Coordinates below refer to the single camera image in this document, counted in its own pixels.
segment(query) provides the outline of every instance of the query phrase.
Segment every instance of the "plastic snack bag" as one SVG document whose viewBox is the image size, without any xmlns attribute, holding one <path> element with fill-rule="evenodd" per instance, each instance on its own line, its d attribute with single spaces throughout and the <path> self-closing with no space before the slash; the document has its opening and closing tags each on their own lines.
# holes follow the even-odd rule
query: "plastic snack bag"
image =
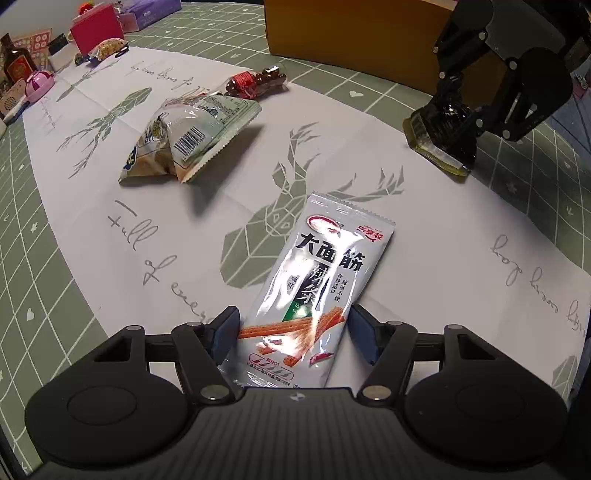
<svg viewBox="0 0 591 480">
<path fill-rule="evenodd" d="M 96 47 L 94 47 L 86 56 L 86 59 L 92 65 L 98 65 L 104 59 L 107 59 L 113 53 L 121 56 L 129 50 L 128 43 L 121 38 L 109 38 L 103 40 Z"/>
<path fill-rule="evenodd" d="M 243 322 L 237 382 L 323 387 L 349 309 L 393 231 L 392 222 L 373 213 L 311 195 Z"/>
<path fill-rule="evenodd" d="M 129 153 L 119 181 L 175 175 L 186 183 L 261 111 L 254 100 L 206 93 L 195 90 L 161 105 Z"/>
</svg>

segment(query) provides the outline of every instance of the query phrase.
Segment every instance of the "small toy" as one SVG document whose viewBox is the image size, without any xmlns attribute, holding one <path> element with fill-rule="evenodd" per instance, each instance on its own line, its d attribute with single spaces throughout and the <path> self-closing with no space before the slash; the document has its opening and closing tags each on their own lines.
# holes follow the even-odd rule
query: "small toy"
<svg viewBox="0 0 591 480">
<path fill-rule="evenodd" d="M 27 78 L 27 86 L 25 87 L 25 93 L 29 103 L 35 103 L 43 95 L 45 95 L 51 87 L 55 84 L 53 74 L 41 70 L 39 72 L 32 73 Z"/>
<path fill-rule="evenodd" d="M 92 8 L 94 8 L 95 3 L 90 1 L 90 2 L 84 2 L 83 4 L 81 4 L 81 6 L 78 7 L 78 15 L 83 15 L 86 12 L 88 12 L 88 10 L 91 10 Z"/>
</svg>

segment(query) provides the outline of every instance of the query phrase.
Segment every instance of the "brown bottle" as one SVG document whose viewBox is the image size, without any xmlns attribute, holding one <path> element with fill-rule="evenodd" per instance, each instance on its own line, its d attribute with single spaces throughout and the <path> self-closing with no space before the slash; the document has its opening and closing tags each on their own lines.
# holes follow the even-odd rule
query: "brown bottle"
<svg viewBox="0 0 591 480">
<path fill-rule="evenodd" d="M 37 69 L 29 51 L 26 48 L 16 48 L 9 34 L 0 38 L 0 42 L 6 51 L 4 73 L 10 81 L 16 83 L 20 79 L 29 78 L 29 75 Z"/>
</svg>

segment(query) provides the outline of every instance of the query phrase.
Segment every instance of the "barcode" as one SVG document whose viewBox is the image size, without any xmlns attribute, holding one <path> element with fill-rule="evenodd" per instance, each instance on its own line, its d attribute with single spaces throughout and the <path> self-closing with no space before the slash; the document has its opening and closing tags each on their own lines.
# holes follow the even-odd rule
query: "barcode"
<svg viewBox="0 0 591 480">
<path fill-rule="evenodd" d="M 205 135 L 203 135 L 197 127 L 191 127 L 187 133 L 177 140 L 174 144 L 174 148 L 182 153 L 183 158 L 187 158 L 191 156 L 195 148 L 197 148 L 204 139 Z"/>
<path fill-rule="evenodd" d="M 152 133 L 152 125 L 150 125 L 144 132 L 144 143 L 150 143 L 154 140 L 154 134 Z"/>
</svg>

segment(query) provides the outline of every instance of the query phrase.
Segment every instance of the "pink box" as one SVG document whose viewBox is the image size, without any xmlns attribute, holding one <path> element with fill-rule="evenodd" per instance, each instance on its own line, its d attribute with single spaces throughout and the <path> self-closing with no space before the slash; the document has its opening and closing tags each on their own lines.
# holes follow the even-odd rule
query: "pink box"
<svg viewBox="0 0 591 480">
<path fill-rule="evenodd" d="M 112 4 L 98 4 L 72 20 L 70 29 L 80 53 L 86 55 L 103 40 L 125 39 Z"/>
</svg>

